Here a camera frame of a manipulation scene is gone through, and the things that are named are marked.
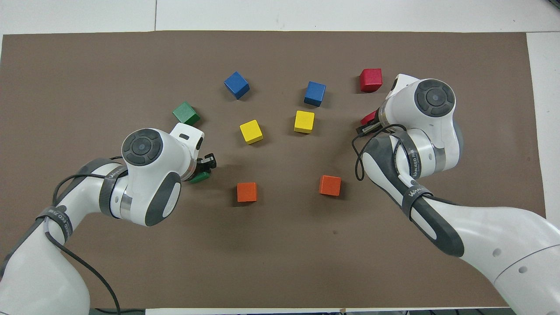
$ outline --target black cable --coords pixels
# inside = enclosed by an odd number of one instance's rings
[[[68,254],[70,257],[74,258],[77,262],[81,263],[84,267],[86,267],[89,271],[91,271],[94,275],[96,275],[97,278],[99,278],[99,280],[101,280],[101,282],[103,282],[103,284],[105,285],[105,287],[107,288],[107,290],[109,291],[111,296],[113,297],[113,301],[115,302],[115,306],[116,306],[116,313],[115,314],[120,315],[121,312],[120,312],[119,301],[116,299],[116,294],[113,291],[113,289],[111,288],[111,286],[109,285],[109,283],[107,282],[107,280],[105,280],[105,278],[103,278],[103,276],[97,270],[95,270],[95,268],[90,266],[90,264],[85,262],[83,259],[79,258],[78,255],[71,252],[68,248],[64,247],[62,244],[58,243],[58,241],[55,240],[53,238],[53,236],[50,235],[50,233],[48,231],[45,232],[45,236],[53,245],[55,245],[61,251]]]
[[[101,308],[95,308],[95,310],[105,314],[116,314],[116,312],[114,311],[106,311]],[[120,313],[124,314],[124,313],[145,312],[145,311],[146,311],[145,309],[127,309],[126,311],[120,311]]]
[[[369,140],[367,140],[366,144],[363,145],[363,148],[360,152],[358,152],[358,149],[356,149],[356,144],[355,141],[358,138],[363,137],[364,135],[360,134],[358,136],[356,136],[354,139],[352,139],[352,148],[354,149],[354,152],[356,153],[356,155],[358,156],[356,159],[356,164],[354,165],[354,175],[356,176],[356,179],[359,180],[360,182],[363,180],[364,176],[365,176],[365,171],[363,169],[363,161],[362,161],[362,154],[363,152],[366,150],[366,146],[368,145],[368,143],[370,143],[371,140],[373,140],[373,138],[375,138],[377,135],[379,135],[381,132],[386,131],[387,129],[391,128],[391,127],[399,127],[402,130],[406,131],[407,128],[401,124],[390,124],[388,126],[383,127],[382,129],[376,131],[374,133],[373,136],[371,136],[371,138],[369,138]],[[360,166],[361,170],[362,170],[362,175],[358,176],[358,165]]]
[[[53,207],[56,207],[56,205],[58,204],[58,191],[60,190],[61,186],[64,185],[65,182],[73,179],[73,178],[78,178],[78,177],[95,177],[95,178],[105,178],[105,176],[103,175],[98,175],[98,174],[91,174],[91,173],[86,173],[86,174],[74,174],[71,176],[68,176],[67,178],[64,178],[60,183],[58,183],[58,185],[56,186],[56,188],[54,189],[54,193],[53,193]]]

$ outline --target orange cube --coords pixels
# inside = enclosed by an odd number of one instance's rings
[[[340,177],[323,175],[321,176],[321,182],[319,184],[319,193],[329,196],[339,196],[341,182],[342,180]]]
[[[237,184],[237,201],[238,202],[256,201],[256,183]]]

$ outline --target round button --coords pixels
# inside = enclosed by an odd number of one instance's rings
[[[137,155],[144,155],[148,153],[151,148],[152,145],[150,143],[150,140],[146,138],[136,139],[136,141],[132,143],[132,152]]]
[[[426,100],[432,106],[441,106],[447,100],[447,95],[441,88],[435,88],[426,93]]]

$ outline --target yellow cube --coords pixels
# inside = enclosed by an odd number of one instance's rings
[[[304,112],[303,110],[296,111],[296,123],[293,125],[293,130],[296,132],[311,133],[313,131],[313,120],[315,113]]]
[[[263,133],[260,131],[259,123],[256,120],[244,123],[239,128],[248,145],[263,139]]]

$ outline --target white floor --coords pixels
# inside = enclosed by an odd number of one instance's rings
[[[560,173],[556,161],[560,156],[556,136],[556,118],[560,117],[560,10],[546,0],[0,0],[0,35],[154,30],[527,33],[546,213],[548,220],[560,228],[560,194],[555,185]],[[147,313],[237,314],[251,310],[160,309]]]

